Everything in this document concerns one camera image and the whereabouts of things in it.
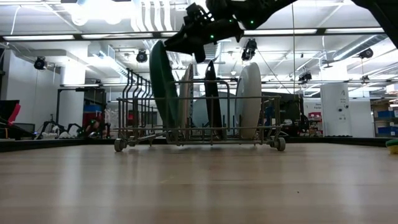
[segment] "wire dish rack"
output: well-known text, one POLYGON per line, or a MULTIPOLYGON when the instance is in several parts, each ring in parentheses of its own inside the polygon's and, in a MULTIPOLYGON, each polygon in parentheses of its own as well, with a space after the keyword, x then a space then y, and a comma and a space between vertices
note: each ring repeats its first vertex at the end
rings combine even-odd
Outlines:
POLYGON ((217 83, 225 86, 227 96, 218 97, 174 97, 174 98, 153 98, 151 92, 151 83, 149 80, 142 78, 139 74, 129 70, 127 85, 122 92, 122 97, 118 98, 119 108, 119 128, 114 129, 118 132, 118 138, 114 142, 114 149, 116 152, 121 152, 128 146, 134 147, 140 142, 146 141, 152 146, 155 139, 165 139, 167 144, 174 144, 176 146, 184 145, 216 145, 216 144, 253 144, 263 145, 268 144, 270 147, 276 148, 278 151, 285 150, 285 139, 280 138, 280 130, 282 128, 280 122, 280 96, 230 96, 229 82, 226 80, 206 81, 206 80, 192 80, 192 81, 175 81, 170 82, 170 85, 181 85, 181 84, 204 84, 204 83, 217 83), (259 121, 257 126, 241 126, 242 117, 235 117, 231 111, 231 102, 238 99, 261 99, 261 110, 259 113, 259 121), (192 122, 192 117, 188 116, 185 122, 185 127, 180 127, 178 121, 175 121, 174 125, 170 125, 168 108, 166 109, 166 119, 163 120, 163 124, 158 126, 154 123, 154 119, 148 118, 148 112, 154 112, 153 106, 150 106, 151 101, 156 102, 168 102, 170 100, 177 101, 179 105, 180 100, 210 100, 211 101, 211 115, 207 124, 202 124, 201 127, 197 127, 192 122), (227 113, 222 116, 222 126, 215 127, 213 122, 213 107, 215 100, 226 100, 227 102, 227 113), (265 126, 265 111, 264 108, 272 106, 274 109, 272 125, 265 126), (244 139, 239 134, 240 130, 243 129, 255 129, 255 135, 251 139, 244 139))

